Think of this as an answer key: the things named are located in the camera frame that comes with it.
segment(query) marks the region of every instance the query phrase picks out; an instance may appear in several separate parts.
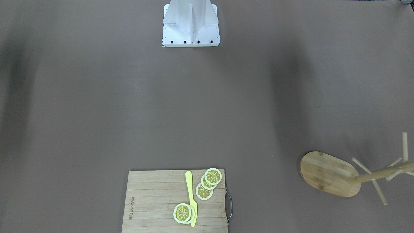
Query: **cutting board handle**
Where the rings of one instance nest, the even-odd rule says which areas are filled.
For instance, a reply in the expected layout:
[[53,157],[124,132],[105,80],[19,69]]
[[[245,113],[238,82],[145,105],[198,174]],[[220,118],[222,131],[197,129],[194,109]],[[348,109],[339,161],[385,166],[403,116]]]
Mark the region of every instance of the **cutting board handle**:
[[[226,197],[228,198],[224,200],[224,206],[226,207],[227,225],[229,225],[230,220],[233,217],[233,200],[231,199],[231,196],[229,194],[229,191],[227,190],[227,187],[226,187]],[[227,200],[229,201],[229,204],[230,204],[230,216],[227,215]]]

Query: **lemon slice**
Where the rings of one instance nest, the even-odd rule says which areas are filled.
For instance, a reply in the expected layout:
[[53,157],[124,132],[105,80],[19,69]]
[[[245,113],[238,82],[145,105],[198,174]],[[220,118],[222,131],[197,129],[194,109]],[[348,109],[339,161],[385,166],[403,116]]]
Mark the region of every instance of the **lemon slice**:
[[203,186],[201,186],[201,183],[197,185],[195,190],[197,190],[196,194],[200,200],[208,200],[213,195],[213,190],[205,189]]
[[211,185],[216,185],[221,181],[221,172],[217,168],[209,168],[204,173],[206,182]]
[[190,208],[191,208],[191,218],[187,222],[183,223],[185,225],[190,224],[195,218],[195,209],[192,206],[190,206]]
[[204,176],[201,177],[201,186],[203,186],[205,189],[208,189],[208,190],[212,190],[215,187],[217,187],[217,185],[211,185],[211,184],[207,183]]
[[186,203],[178,204],[174,209],[174,219],[177,223],[185,223],[191,218],[191,207]]

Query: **wooden cutting board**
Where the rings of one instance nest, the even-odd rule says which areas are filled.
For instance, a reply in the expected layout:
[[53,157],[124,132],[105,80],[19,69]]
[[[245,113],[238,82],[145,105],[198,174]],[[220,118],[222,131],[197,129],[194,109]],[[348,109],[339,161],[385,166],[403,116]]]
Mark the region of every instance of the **wooden cutting board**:
[[185,172],[188,170],[130,171],[128,176],[122,233],[227,233],[224,206],[226,179],[208,200],[198,199],[195,188],[206,170],[193,173],[194,200],[198,204],[195,227],[177,223],[173,211],[179,203],[190,203]]

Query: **wooden base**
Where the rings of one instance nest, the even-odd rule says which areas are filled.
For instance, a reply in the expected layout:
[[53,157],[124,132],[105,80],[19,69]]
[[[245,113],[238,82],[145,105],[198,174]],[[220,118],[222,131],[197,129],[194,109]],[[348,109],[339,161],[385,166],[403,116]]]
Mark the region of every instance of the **wooden base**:
[[301,175],[313,188],[341,197],[352,197],[361,188],[360,183],[348,183],[349,178],[359,175],[351,164],[318,151],[302,158]]

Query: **metal handle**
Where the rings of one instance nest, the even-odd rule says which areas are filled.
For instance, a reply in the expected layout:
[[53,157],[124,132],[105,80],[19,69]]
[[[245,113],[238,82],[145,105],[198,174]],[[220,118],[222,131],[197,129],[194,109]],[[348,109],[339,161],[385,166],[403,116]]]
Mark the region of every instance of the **metal handle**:
[[229,200],[230,200],[230,211],[231,211],[230,212],[230,216],[227,217],[227,225],[228,225],[228,224],[230,224],[230,220],[233,217],[233,200],[231,199],[231,196],[229,194],[229,191],[227,190],[227,187],[226,187],[226,196],[229,197]]

